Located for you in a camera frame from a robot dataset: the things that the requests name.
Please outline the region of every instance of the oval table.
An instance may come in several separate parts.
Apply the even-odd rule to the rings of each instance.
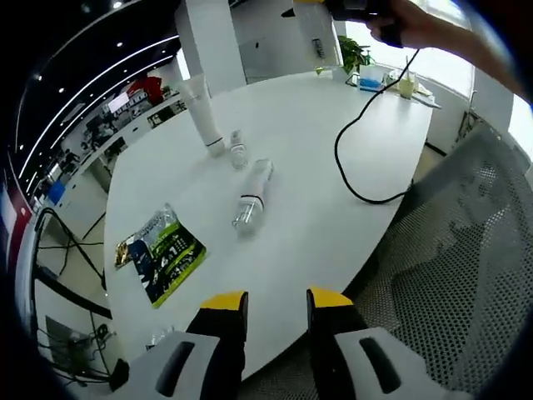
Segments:
[[[201,303],[217,293],[249,292],[248,377],[306,331],[306,290],[343,291],[368,259],[401,200],[365,204],[344,186],[333,157],[339,130],[372,93],[304,73],[279,77],[213,98],[228,143],[242,130],[249,155],[243,171],[228,154],[208,156],[189,112],[156,127],[120,155],[105,222],[105,270],[113,326],[128,361],[153,334],[185,330]],[[340,158],[353,187],[369,198],[405,191],[421,155],[431,110],[396,94],[380,96],[341,140]],[[232,226],[242,184],[255,160],[270,158],[264,225],[241,240]],[[206,247],[205,261],[154,309],[132,263],[116,271],[117,243],[170,203]]]

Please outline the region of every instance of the black mesh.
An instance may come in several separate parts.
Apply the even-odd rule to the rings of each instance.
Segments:
[[[525,321],[532,194],[512,151],[490,130],[472,133],[410,190],[345,291],[369,327],[419,353],[445,388],[478,393]],[[317,398],[302,343],[246,380],[239,398]]]

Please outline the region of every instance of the green plant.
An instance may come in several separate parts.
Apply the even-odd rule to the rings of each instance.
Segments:
[[[346,73],[350,73],[353,68],[359,72],[361,65],[370,65],[374,59],[370,56],[370,46],[360,46],[355,40],[346,36],[339,36],[339,43],[341,44],[342,58],[344,59],[344,66],[342,67]]]

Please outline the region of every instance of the plastic bottle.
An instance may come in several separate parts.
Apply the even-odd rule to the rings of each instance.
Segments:
[[[232,155],[232,166],[235,169],[241,169],[248,165],[247,148],[242,144],[241,131],[237,130],[232,133],[230,152]]]
[[[274,171],[272,161],[257,160],[247,177],[237,205],[233,227],[239,236],[256,233],[265,208],[265,191]]]

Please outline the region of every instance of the human hand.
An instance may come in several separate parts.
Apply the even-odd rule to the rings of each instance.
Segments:
[[[389,0],[395,17],[378,17],[366,23],[371,35],[382,42],[381,27],[399,22],[401,42],[409,48],[437,47],[447,22],[433,17],[409,0]]]

